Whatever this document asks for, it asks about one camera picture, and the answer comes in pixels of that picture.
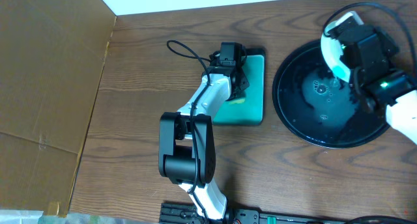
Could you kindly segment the green plate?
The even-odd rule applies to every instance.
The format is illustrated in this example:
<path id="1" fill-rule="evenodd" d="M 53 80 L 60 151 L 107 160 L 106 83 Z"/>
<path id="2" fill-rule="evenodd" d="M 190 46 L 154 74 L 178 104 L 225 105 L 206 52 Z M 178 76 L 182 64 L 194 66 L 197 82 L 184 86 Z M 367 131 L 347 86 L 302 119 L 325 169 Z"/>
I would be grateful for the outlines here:
<path id="1" fill-rule="evenodd" d="M 363 25 L 363 21 L 355 11 L 344 14 L 340 19 L 329 23 L 321 36 L 321 52 L 329 69 L 334 77 L 348 83 L 350 81 L 351 69 L 348 68 L 341 60 L 343 55 L 343 46 L 336 38 L 331 38 L 329 31 L 331 29 L 339 29 L 340 25 L 347 25 L 353 22 L 353 25 Z"/>

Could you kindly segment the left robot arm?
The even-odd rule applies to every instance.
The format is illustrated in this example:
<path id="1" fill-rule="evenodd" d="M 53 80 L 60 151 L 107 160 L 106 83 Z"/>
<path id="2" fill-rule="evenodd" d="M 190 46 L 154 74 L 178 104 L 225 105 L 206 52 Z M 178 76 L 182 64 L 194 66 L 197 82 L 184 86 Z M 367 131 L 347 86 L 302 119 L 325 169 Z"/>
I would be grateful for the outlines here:
<path id="1" fill-rule="evenodd" d="M 192 199 L 204 222 L 224 221 L 227 199 L 214 180 L 216 152 L 212 121 L 222 104 L 248 88 L 242 69 L 246 48 L 224 42 L 209 58 L 191 51 L 189 58 L 203 66 L 201 84 L 176 112 L 160 118 L 158 169 Z"/>

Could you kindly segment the green scrub sponge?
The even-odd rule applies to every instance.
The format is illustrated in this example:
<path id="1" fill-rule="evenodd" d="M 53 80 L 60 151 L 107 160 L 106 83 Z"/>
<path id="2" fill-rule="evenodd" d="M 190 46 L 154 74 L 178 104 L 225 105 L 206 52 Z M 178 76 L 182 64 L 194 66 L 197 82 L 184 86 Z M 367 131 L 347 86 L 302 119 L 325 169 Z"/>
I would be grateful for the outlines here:
<path id="1" fill-rule="evenodd" d="M 245 97 L 242 98 L 234 98 L 232 100 L 228 100 L 225 102 L 227 105 L 233 105 L 233 104 L 243 104 L 246 101 Z"/>

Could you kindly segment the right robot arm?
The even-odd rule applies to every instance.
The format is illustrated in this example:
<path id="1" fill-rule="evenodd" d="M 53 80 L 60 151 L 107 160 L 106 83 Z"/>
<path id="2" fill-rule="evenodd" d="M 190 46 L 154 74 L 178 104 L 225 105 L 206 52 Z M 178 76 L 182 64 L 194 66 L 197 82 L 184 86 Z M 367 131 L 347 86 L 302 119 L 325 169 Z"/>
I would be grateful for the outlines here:
<path id="1" fill-rule="evenodd" d="M 416 79 L 395 67 L 399 48 L 379 27 L 328 24 L 321 52 L 333 75 L 351 85 L 362 108 L 416 142 Z"/>

